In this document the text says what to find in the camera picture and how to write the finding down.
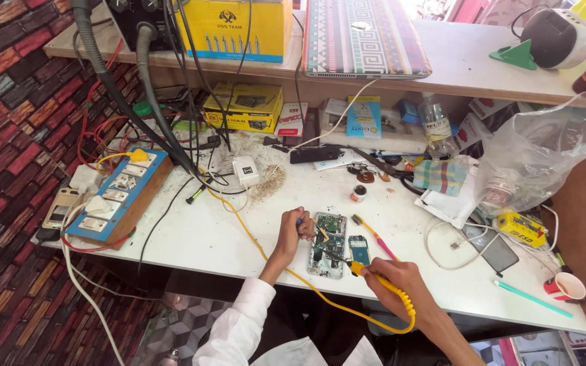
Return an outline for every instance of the yellow esd box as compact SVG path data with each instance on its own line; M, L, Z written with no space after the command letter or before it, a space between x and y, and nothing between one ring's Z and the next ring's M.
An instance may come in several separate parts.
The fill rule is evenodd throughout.
M497 217L499 230L532 247L546 244L546 229L540 223L518 214L517 212L503 213Z
M221 101L223 110L227 110L227 127L273 133L277 119L284 104L284 94L279 85L235 83L218 83L214 94ZM228 109L228 101L232 95L232 103ZM207 123L220 127L223 113L211 95L202 106Z
M284 62L293 26L292 0L252 0L252 21L248 38L248 0L189 0L183 6L198 57L246 61ZM193 56L180 11L178 29Z

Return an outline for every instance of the plastic bag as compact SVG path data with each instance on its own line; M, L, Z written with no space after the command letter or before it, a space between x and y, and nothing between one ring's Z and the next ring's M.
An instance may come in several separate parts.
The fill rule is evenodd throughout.
M551 109L516 114L489 145L478 166L478 207L493 217L541 204L586 158L586 93Z

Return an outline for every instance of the wooden shelf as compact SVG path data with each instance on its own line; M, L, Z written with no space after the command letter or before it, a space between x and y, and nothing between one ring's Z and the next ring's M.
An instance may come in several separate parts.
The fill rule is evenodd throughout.
M304 22L304 12L294 11L297 18ZM94 9L93 21L110 17L108 10L100 4ZM586 61L569 70L528 71L491 59L488 54L504 46L514 46L519 40L506 27L467 23L446 23L441 21L417 20L413 24L425 48L433 74L426 79L414 81L379 80L378 88L395 90L430 91L445 95L475 96L562 104L574 96L571 85L586 68ZM75 57L72 48L72 35L76 25L72 25L44 46L50 56ZM120 35L110 22L95 27L94 34L103 59L108 60L118 45ZM297 62L301 55L302 32L293 28L289 50L285 62L243 63L242 74L268 76L281 79L294 79ZM78 42L79 51L87 57L83 45ZM133 52L126 47L119 53L118 61L135 63ZM151 65L179 67L173 52L153 52ZM186 66L194 69L191 57L185 58ZM235 73L238 61L200 59L203 70L211 72ZM362 79L309 78L300 72L299 80L315 83L334 83L343 85L364 85Z

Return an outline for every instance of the yellow soldering iron handle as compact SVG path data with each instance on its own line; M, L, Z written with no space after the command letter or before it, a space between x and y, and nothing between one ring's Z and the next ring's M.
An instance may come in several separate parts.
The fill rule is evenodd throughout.
M365 267L365 266L363 266L359 262L354 261L350 265L350 270L353 271L354 273L356 273L357 275L362 276L361 269L363 269L363 267ZM395 294L397 294L399 296L399 298L402 299L402 302L404 303L404 306L406 307L406 312L408 312L409 315L411 315L411 316L415 315L416 312L415 312L415 309L413 309L413 304L411 304L411 300L408 298L408 295L404 291L395 287L395 285L393 285L390 281L379 276L378 274L376 274L376 273L373 273L373 274L384 287L386 287L391 292L394 292Z

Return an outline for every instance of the patterned laptop cover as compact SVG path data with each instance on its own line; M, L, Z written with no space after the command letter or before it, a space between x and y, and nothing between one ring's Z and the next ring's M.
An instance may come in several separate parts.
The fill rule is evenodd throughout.
M382 74L421 79L429 76L431 66L402 2L309 0L304 70L329 77Z

